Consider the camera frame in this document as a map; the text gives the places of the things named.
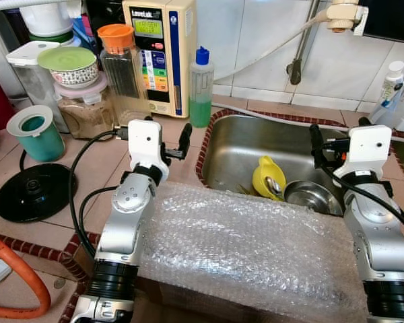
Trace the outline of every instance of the stainless steel sink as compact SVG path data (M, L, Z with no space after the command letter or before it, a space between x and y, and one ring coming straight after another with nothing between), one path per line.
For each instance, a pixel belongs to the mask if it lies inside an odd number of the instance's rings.
M343 133L324 129L322 134L325 140L344 137ZM251 116L225 116L213 126L202 176L211 188L242 192L240 186L243 186L258 195L252 186L252 176L263 155L270 156L280 166L287 182L316 182L343 204L341 190L322 170L314 168L307 127Z

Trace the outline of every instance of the bubble wrap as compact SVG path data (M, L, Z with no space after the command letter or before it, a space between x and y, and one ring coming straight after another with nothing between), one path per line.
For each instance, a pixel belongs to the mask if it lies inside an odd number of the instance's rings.
M365 322L352 250L340 218L166 182L139 274L304 322Z

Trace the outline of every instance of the yellow scoop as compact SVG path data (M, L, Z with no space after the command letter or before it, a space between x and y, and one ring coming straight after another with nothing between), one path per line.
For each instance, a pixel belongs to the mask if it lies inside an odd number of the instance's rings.
M253 172L253 187L255 190L264 197L269 197L274 201L282 201L282 199L273 193L271 193L266 185L265 178L271 177L276 181L280 187L281 191L284 192L285 188L285 176L281 168L274 163L274 161L269 156L263 156L259 158L259 166Z

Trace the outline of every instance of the bowl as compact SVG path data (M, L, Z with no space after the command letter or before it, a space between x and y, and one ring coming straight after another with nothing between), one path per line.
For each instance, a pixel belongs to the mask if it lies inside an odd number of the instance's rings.
M255 190L264 197L273 199L274 201L282 201L281 197L274 195L268 189L266 185L265 178L271 177L276 181L284 191L285 187L285 176L281 168L274 163L274 161L269 156L263 156L259 158L259 166L253 172L252 184Z
M335 196L325 187L303 180L290 182L284 190L284 200L302 205L322 214L343 215L343 209Z
M38 55L38 64L48 69L54 80L65 87L79 89L99 77L97 58L82 47L57 47Z
M74 71L49 71L58 84L72 89L87 87L99 78L97 63Z

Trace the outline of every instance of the patterned bowl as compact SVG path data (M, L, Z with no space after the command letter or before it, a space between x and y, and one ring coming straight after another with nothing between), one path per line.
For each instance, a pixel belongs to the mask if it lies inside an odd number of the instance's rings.
M38 55L38 64L48 69L54 80L65 87L81 88L99 77L97 58L82 47L57 47Z
M49 70L54 80L65 87L79 89L93 84L99 77L99 69L97 63L76 69L74 71L53 71Z

